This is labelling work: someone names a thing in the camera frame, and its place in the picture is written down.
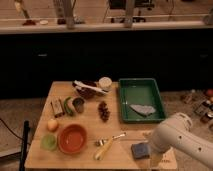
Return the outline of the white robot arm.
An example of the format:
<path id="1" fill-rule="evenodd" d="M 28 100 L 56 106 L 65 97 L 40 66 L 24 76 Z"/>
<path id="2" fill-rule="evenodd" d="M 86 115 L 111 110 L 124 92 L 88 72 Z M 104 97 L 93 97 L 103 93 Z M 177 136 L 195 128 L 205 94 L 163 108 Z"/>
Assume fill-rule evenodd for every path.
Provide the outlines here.
<path id="1" fill-rule="evenodd" d="M 168 117 L 151 133 L 149 148 L 154 154 L 166 153 L 171 147 L 213 169 L 213 143 L 190 132 L 191 118 L 184 113 Z"/>

